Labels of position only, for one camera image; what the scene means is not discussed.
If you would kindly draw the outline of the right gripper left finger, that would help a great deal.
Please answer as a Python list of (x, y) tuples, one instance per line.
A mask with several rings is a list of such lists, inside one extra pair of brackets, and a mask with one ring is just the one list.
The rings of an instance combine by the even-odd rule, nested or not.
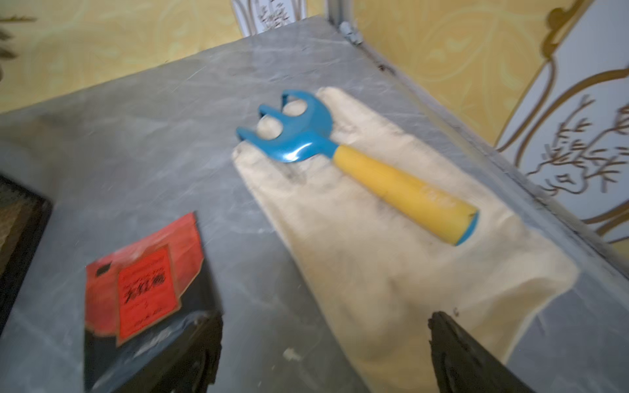
[(202, 392), (216, 380), (223, 319), (193, 312), (151, 333), (119, 370), (118, 392)]

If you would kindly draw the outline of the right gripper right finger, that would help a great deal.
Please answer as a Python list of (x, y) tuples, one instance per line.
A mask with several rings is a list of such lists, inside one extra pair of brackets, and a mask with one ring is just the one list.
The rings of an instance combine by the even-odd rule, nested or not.
[(433, 313), (429, 329), (432, 365), (441, 393), (533, 393), (447, 313)]

